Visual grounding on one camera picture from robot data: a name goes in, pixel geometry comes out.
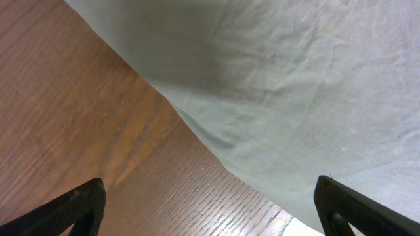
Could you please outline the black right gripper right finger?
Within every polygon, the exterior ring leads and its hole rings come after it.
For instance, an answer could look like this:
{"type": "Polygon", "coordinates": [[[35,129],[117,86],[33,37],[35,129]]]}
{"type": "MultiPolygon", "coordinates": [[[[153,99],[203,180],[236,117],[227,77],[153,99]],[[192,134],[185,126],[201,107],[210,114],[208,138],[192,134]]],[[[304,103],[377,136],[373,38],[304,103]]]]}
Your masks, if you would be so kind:
{"type": "Polygon", "coordinates": [[[375,202],[328,176],[319,176],[314,204],[327,236],[416,236],[419,223],[375,202]]]}

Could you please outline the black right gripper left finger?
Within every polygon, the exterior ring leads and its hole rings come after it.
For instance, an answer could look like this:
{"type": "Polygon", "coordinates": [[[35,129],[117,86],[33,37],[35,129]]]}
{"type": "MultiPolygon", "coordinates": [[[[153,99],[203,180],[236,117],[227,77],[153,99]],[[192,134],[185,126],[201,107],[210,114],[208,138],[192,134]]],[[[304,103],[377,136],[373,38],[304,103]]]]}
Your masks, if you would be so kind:
{"type": "Polygon", "coordinates": [[[98,235],[106,206],[101,178],[93,178],[31,212],[1,226],[2,235],[98,235]]]}

